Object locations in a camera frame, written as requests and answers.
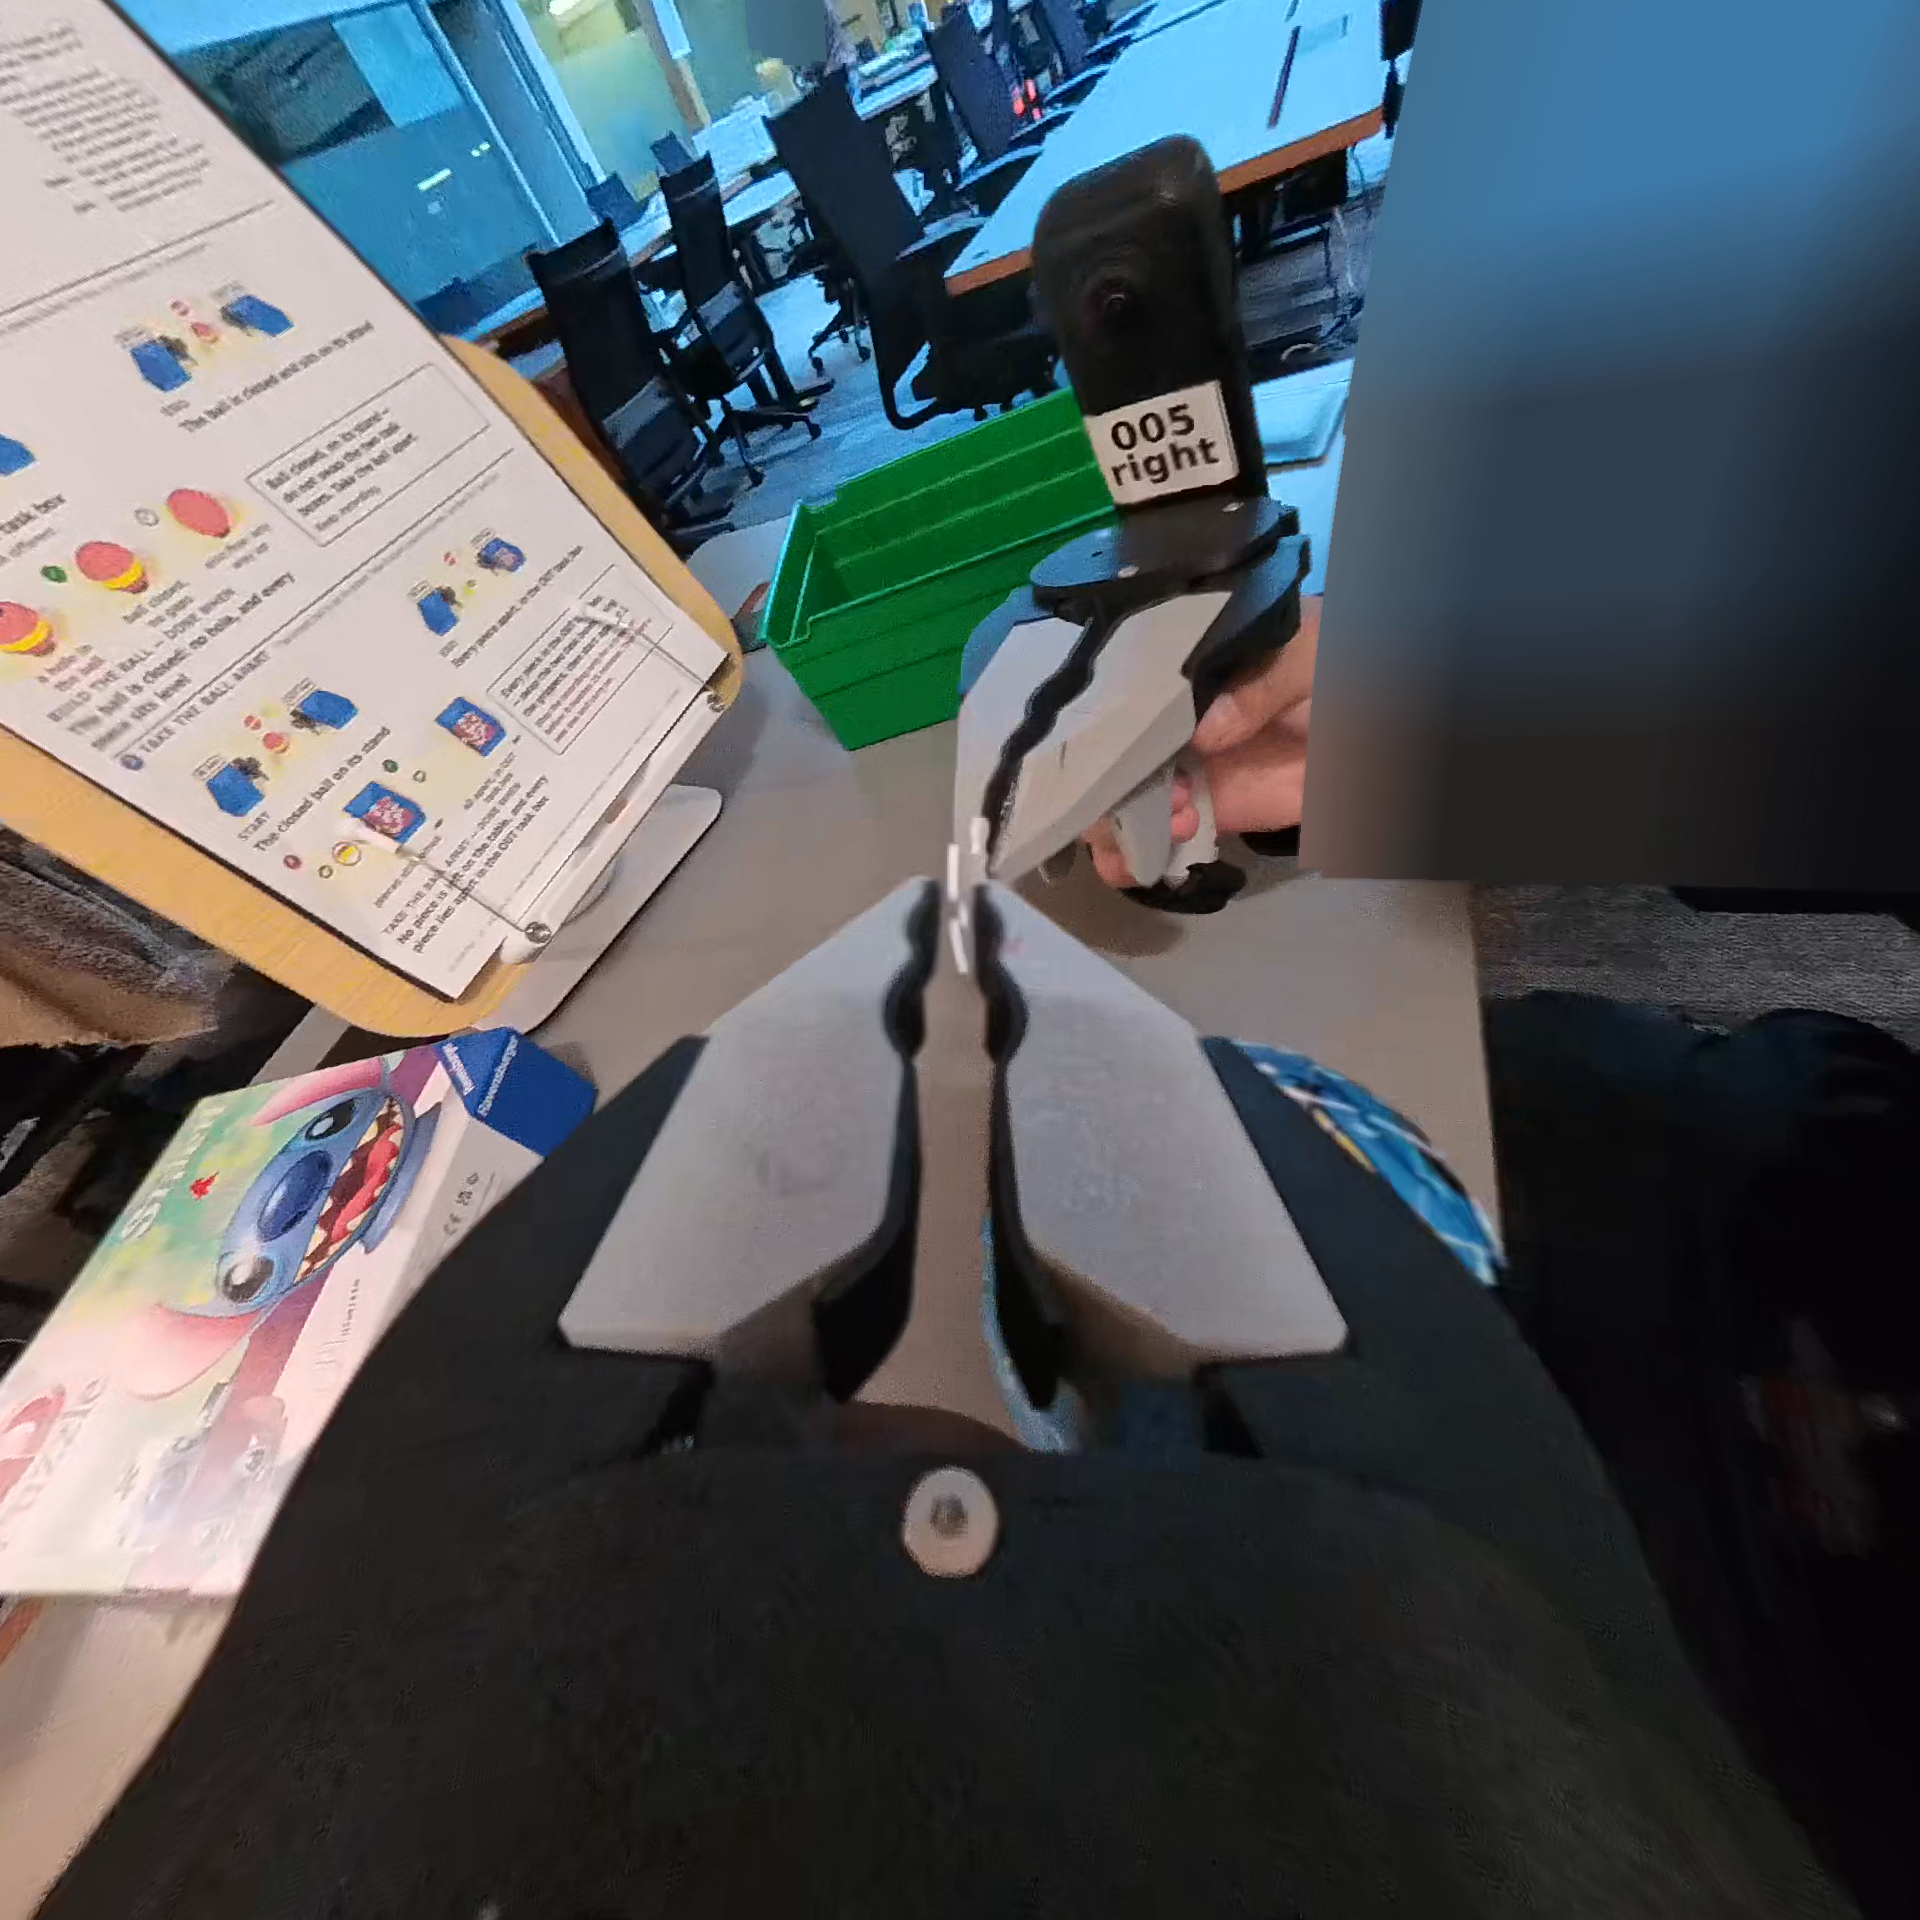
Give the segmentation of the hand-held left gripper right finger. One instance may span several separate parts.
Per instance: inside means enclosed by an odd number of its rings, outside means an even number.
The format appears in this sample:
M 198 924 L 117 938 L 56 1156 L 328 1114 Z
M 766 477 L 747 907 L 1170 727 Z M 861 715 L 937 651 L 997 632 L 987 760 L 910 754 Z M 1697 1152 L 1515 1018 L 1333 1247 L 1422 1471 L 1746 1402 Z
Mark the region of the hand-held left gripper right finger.
M 1319 1361 L 1347 1319 L 1203 1037 L 1007 887 L 976 890 L 1000 1345 L 1063 1387 Z

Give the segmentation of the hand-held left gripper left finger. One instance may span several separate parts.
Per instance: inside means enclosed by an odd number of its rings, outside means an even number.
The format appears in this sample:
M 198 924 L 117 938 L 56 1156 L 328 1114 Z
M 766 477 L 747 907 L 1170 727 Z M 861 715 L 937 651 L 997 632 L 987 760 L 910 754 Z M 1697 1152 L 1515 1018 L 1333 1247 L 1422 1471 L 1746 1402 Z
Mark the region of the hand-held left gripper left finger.
M 561 1314 L 571 1349 L 835 1402 L 873 1379 L 915 1292 L 939 944 L 939 883 L 906 881 L 687 1047 Z

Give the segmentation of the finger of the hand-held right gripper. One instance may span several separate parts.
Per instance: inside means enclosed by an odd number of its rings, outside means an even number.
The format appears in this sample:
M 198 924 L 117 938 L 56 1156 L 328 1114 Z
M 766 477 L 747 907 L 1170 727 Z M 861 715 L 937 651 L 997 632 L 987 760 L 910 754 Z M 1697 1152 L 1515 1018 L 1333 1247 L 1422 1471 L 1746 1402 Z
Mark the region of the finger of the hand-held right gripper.
M 1229 604 L 1223 591 L 1179 592 L 1086 624 L 1066 668 L 1033 692 L 990 783 L 1001 813 L 982 820 L 984 881 L 1035 872 L 1103 818 L 1136 887 L 1182 890 L 1191 869 L 1217 859 L 1213 832 L 1176 845 L 1170 805 L 1198 715 L 1190 658 Z
M 954 843 L 971 857 L 975 820 L 995 826 L 1001 803 L 990 783 L 1001 768 L 1033 692 L 1059 674 L 1083 639 L 1081 619 L 987 615 L 962 653 L 962 705 L 954 747 Z

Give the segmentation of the blue puzzle ball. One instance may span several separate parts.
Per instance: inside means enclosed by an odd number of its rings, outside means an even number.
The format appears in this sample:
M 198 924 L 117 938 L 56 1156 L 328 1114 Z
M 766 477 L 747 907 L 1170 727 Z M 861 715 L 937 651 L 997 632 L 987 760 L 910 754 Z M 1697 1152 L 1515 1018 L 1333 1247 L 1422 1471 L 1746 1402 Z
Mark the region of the blue puzzle ball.
M 1371 1170 L 1481 1287 L 1499 1290 L 1504 1249 L 1497 1225 L 1456 1179 L 1447 1160 L 1418 1122 L 1349 1075 L 1327 1068 L 1298 1049 L 1251 1041 L 1237 1041 L 1233 1047 L 1272 1088 L 1333 1139 L 1352 1161 Z M 1033 1451 L 1079 1451 L 1089 1440 L 1089 1407 L 1070 1385 L 1062 1385 L 1048 1407 L 1026 1394 L 1000 1323 L 1000 1242 L 990 1216 L 982 1220 L 978 1242 L 982 1336 L 1016 1436 L 1023 1447 Z

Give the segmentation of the cartoon puzzle box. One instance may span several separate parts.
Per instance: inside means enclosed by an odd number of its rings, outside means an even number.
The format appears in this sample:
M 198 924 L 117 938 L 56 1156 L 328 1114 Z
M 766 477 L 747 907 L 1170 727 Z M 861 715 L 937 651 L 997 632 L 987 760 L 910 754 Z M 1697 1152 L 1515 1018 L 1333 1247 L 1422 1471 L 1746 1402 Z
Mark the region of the cartoon puzzle box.
M 394 1316 L 593 1109 L 507 1026 L 205 1099 L 5 1376 L 5 1601 L 239 1596 Z

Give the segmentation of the person's right hand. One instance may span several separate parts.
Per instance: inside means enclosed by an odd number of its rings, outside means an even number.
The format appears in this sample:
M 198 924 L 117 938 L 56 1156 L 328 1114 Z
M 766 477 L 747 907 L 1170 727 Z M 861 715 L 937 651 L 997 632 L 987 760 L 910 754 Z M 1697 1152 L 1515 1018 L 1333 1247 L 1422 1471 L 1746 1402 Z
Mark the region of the person's right hand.
M 1303 597 L 1301 624 L 1287 648 L 1237 674 L 1195 722 L 1191 754 L 1208 768 L 1222 832 L 1287 832 L 1303 820 L 1325 604 L 1319 592 Z

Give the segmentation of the green plastic bin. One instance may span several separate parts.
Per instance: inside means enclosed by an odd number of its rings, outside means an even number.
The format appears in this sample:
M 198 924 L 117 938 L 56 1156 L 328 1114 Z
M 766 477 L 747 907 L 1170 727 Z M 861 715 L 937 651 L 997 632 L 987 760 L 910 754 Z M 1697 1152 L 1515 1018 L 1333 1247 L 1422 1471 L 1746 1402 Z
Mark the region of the green plastic bin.
M 762 640 L 851 752 L 955 719 L 975 628 L 1114 524 L 1070 392 L 871 469 L 785 532 Z

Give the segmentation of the white wood-edged table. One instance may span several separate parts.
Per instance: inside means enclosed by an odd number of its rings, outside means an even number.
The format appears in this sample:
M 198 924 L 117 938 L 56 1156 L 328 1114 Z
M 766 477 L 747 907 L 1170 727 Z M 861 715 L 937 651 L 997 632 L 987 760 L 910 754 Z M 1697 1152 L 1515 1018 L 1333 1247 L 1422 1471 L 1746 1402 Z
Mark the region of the white wood-edged table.
M 1041 213 L 1083 173 L 1163 138 L 1195 140 L 1230 196 L 1384 129 L 1378 5 L 1229 2 L 1136 40 L 951 264 L 969 296 L 1029 273 Z

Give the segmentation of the black office chair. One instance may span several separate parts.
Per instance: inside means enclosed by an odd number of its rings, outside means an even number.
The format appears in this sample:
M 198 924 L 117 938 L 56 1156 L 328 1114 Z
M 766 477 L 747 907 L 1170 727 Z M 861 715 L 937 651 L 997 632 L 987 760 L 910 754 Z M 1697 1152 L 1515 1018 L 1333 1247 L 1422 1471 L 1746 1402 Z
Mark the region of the black office chair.
M 832 381 L 799 388 L 777 339 L 729 243 L 713 160 L 699 155 L 664 179 L 664 204 L 680 261 L 685 311 L 656 337 L 664 371 L 711 451 L 737 449 L 747 485 L 763 483 L 751 432 L 805 427 L 823 435 L 818 408 Z
M 987 218 L 913 208 L 882 133 L 858 115 L 847 72 L 826 73 L 770 120 L 768 133 L 809 220 L 848 268 L 871 331 L 881 408 L 894 427 L 951 413 L 984 419 L 1056 388 L 1059 351 L 1021 280 L 965 296 L 946 288 L 949 268 Z
M 586 437 L 629 501 L 685 559 L 729 532 L 735 495 L 713 485 L 723 457 L 656 346 L 619 228 L 602 220 L 527 265 Z

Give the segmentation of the white tablet stand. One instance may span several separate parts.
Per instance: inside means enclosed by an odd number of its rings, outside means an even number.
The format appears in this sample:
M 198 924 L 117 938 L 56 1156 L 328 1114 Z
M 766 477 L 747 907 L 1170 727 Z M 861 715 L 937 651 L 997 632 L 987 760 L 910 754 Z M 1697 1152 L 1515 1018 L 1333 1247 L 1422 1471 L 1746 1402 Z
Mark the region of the white tablet stand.
M 629 805 L 567 861 L 536 922 L 555 933 L 593 917 L 625 925 L 699 845 L 723 805 L 713 786 L 687 783 L 667 784 L 645 811 Z

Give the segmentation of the person's dark clothing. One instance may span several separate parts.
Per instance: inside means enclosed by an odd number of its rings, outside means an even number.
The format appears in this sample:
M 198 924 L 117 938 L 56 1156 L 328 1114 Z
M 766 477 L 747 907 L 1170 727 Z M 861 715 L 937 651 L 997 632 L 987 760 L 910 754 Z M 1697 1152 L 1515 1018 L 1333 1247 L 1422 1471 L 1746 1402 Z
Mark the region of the person's dark clothing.
M 1918 1916 L 1917 1047 L 1573 993 L 1483 1041 L 1507 1303 L 1755 1771 Z

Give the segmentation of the instruction sheet on stand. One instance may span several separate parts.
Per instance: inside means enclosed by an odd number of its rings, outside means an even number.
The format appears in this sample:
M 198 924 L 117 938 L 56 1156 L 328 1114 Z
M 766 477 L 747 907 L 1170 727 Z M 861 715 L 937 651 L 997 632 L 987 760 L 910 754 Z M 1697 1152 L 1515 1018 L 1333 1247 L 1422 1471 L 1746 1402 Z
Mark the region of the instruction sheet on stand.
M 726 650 L 711 688 L 647 761 L 631 797 L 616 805 L 613 820 L 629 805 L 645 811 L 671 784 L 667 773 L 685 767 L 741 692 L 745 653 L 729 609 L 643 517 L 591 445 L 566 373 L 552 368 L 525 378 L 490 347 L 456 339 L 447 339 L 447 347 L 653 584 Z M 5 733 L 3 786 L 5 827 L 27 850 L 83 876 L 93 893 L 130 904 L 149 919 L 182 928 L 347 1026 L 398 1041 L 435 1041 L 495 1024 L 538 1026 L 638 919 L 625 925 L 586 919 L 555 933 L 536 957 L 487 963 L 463 997 L 447 1000 L 383 968 L 15 733 Z

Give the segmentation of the printed instruction sheet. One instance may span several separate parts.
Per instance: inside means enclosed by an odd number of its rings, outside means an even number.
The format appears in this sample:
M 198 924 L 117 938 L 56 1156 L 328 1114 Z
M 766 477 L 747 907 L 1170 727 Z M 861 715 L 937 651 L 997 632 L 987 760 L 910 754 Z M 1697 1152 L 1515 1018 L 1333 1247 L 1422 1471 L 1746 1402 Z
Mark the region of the printed instruction sheet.
M 5 5 L 5 824 L 311 1000 L 478 1007 L 737 642 L 114 5 Z

